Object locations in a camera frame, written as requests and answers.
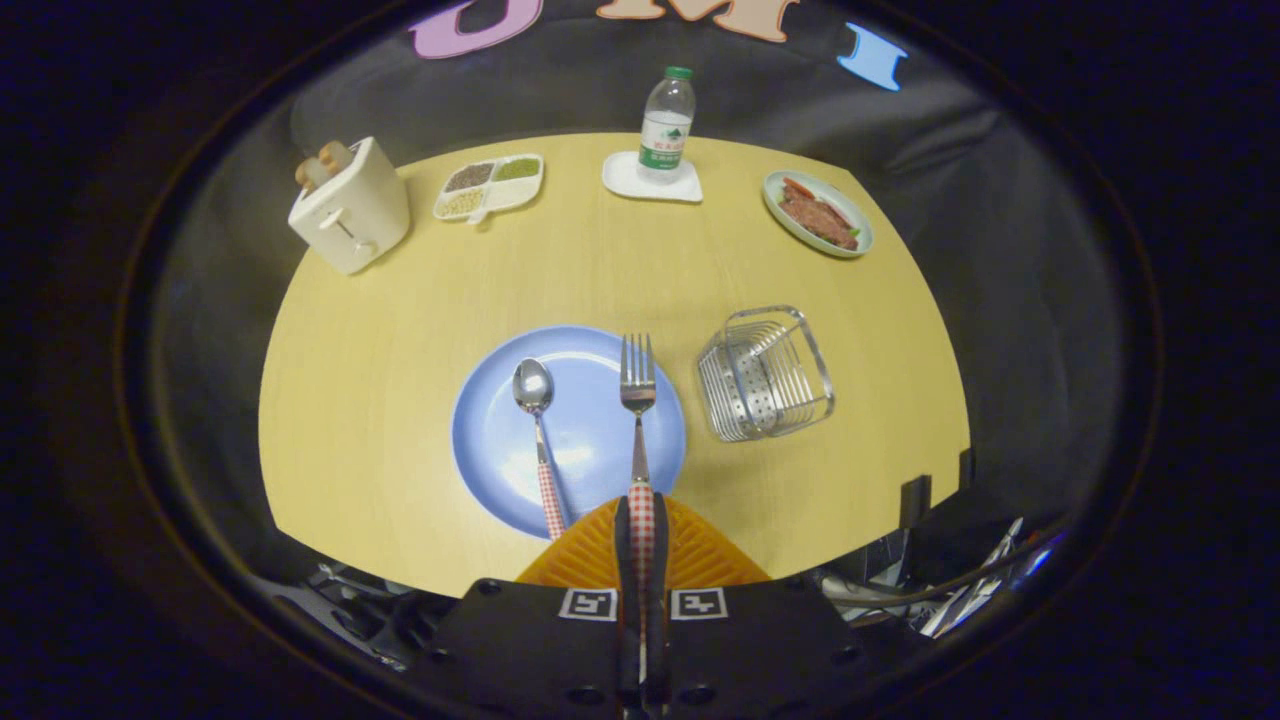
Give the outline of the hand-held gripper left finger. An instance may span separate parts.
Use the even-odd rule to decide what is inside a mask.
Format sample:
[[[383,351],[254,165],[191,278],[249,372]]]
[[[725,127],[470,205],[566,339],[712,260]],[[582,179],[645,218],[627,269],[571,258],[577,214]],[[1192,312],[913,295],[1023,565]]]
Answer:
[[[425,687],[470,717],[628,719],[643,708],[631,512],[573,524],[529,582],[476,580],[425,652]]]

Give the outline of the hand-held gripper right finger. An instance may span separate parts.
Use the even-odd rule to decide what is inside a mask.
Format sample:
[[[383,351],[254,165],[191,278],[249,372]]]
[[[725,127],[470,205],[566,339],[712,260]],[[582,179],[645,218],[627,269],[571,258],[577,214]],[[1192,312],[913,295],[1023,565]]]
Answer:
[[[870,644],[804,577],[772,580],[707,520],[659,497],[657,615],[646,697],[662,719],[832,714]]]

